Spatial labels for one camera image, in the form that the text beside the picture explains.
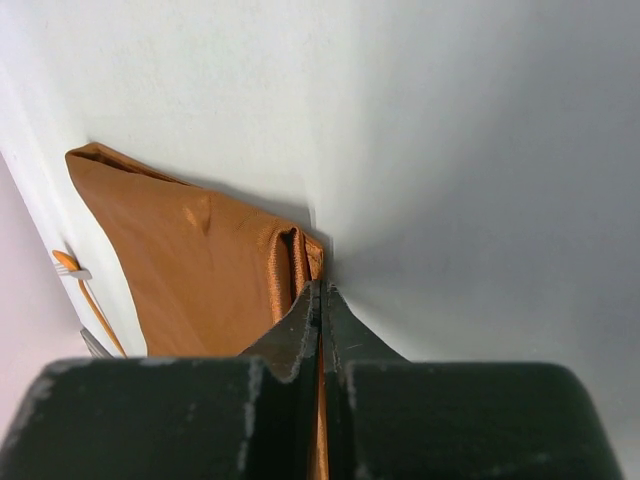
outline fabric fold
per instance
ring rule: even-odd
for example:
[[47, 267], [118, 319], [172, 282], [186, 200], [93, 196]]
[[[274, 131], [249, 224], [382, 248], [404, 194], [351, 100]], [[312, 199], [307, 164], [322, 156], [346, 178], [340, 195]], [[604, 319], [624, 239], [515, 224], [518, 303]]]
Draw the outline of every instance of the fabric fold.
[[99, 143], [66, 161], [120, 260], [149, 355], [236, 355], [322, 276], [322, 246], [290, 221]]

